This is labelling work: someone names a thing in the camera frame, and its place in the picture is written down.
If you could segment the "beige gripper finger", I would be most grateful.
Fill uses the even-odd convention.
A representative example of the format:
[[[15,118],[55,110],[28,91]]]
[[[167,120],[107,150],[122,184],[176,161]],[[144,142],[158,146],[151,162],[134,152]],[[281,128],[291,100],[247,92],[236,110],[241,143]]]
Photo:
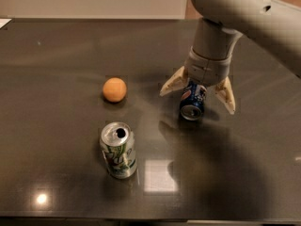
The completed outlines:
[[[233,115],[236,110],[235,98],[230,79],[226,77],[214,88],[216,98],[224,105],[228,112]]]
[[[188,85],[188,72],[181,66],[162,86],[161,96],[166,96],[171,92],[185,88]]]

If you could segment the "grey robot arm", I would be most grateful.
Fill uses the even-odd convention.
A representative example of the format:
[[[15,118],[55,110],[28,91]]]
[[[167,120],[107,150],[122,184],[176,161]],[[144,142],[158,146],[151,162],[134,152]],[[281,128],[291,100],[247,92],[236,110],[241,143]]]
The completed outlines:
[[[215,87],[230,114],[236,105],[229,80],[236,42],[247,36],[289,71],[301,76],[301,9],[280,0],[191,0],[201,15],[184,64],[164,83],[160,94],[193,81]]]

